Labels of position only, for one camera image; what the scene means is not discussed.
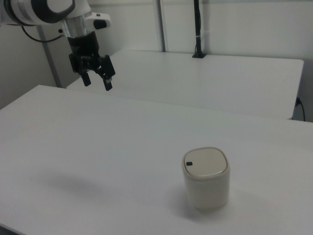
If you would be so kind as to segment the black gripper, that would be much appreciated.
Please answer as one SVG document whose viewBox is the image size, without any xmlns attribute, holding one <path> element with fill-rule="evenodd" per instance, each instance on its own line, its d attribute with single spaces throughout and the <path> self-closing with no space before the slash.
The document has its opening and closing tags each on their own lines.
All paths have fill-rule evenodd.
<svg viewBox="0 0 313 235">
<path fill-rule="evenodd" d="M 115 70 L 108 55 L 100 56 L 95 32 L 82 37 L 68 37 L 67 40 L 72 51 L 69 55 L 71 67 L 75 73 L 80 74 L 85 87 L 91 84 L 87 70 L 92 70 L 102 78 L 105 90 L 111 90 Z"/>
</svg>

